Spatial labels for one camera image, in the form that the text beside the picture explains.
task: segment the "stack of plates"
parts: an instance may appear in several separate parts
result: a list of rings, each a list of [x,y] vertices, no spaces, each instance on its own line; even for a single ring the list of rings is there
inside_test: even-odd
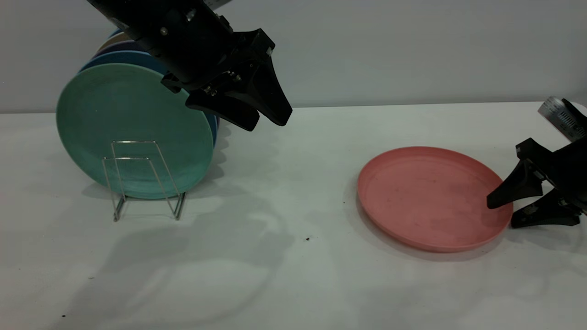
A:
[[[218,130],[217,118],[185,106],[188,93],[171,93],[161,84],[165,67],[123,32],[116,31],[63,90],[57,128],[73,161],[106,186],[102,166],[112,157],[112,141],[156,141],[180,193],[206,174]],[[112,190],[130,197],[157,199],[175,194],[173,181],[153,144],[117,144],[116,156],[148,157],[148,162],[106,162]]]

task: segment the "blue plate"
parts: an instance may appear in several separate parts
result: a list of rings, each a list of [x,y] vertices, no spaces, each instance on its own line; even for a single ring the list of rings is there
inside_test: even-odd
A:
[[[107,53],[112,53],[112,52],[119,52],[121,50],[134,50],[136,52],[145,52],[144,48],[139,45],[138,43],[136,43],[133,40],[129,40],[129,41],[121,41],[121,42],[116,42],[113,43],[112,45],[109,45],[108,47],[104,47],[102,50],[98,51],[93,58],[96,58],[100,55],[104,55]]]
[[[102,49],[104,49],[110,45],[114,45],[115,43],[123,42],[123,41],[133,41],[133,40],[130,39],[130,37],[126,33],[120,32],[118,34],[115,34],[115,35],[109,37],[106,41],[104,41],[104,43],[100,46],[100,48],[98,48],[98,50],[96,50],[96,52],[99,52]]]
[[[165,66],[161,64],[161,62],[157,61],[154,57],[149,55],[149,53],[145,52],[136,52],[136,51],[118,51],[107,53],[104,55],[100,55],[96,58],[93,58],[90,62],[81,68],[81,71],[86,69],[92,68],[96,65],[108,64],[108,63],[126,63],[126,64],[134,64],[139,65],[147,69],[151,69],[153,71],[157,71],[164,75],[167,71]]]
[[[90,62],[84,65],[79,72],[86,69],[92,68],[97,65],[108,64],[108,63],[126,63],[142,66],[147,69],[151,69],[162,75],[165,75],[167,68],[161,62],[152,57],[149,53],[137,52],[134,50],[120,50],[117,52],[105,53],[104,55],[93,58]],[[212,140],[216,145],[216,139],[218,137],[218,121],[216,116],[209,113],[205,113],[210,130],[212,131]]]

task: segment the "pink plate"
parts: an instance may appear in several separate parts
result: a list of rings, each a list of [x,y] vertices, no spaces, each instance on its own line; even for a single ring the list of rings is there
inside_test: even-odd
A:
[[[394,149],[371,159],[357,184],[359,199],[384,232],[434,252],[472,250],[510,223],[513,205],[487,208],[502,180],[463,154],[432,147]]]

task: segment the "bolt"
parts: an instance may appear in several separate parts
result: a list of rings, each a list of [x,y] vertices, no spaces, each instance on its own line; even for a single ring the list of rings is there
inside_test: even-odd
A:
[[[526,215],[530,215],[538,211],[538,207],[534,204],[530,204],[522,209],[522,212]]]
[[[542,173],[538,172],[538,171],[534,171],[534,176],[539,178],[540,180],[544,180],[545,177],[542,175]]]
[[[190,10],[187,15],[185,16],[185,18],[187,19],[188,22],[191,22],[192,19],[194,19],[195,17],[195,9]]]

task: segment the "table surface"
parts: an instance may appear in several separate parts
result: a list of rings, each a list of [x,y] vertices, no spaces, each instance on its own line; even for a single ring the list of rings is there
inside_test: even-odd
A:
[[[357,204],[361,168],[390,149],[452,149],[505,178],[517,143],[566,145],[539,106],[295,109],[252,133],[223,123],[180,221],[164,201],[129,201],[118,223],[54,115],[0,115],[2,328],[585,329],[583,224],[432,254],[387,238]]]

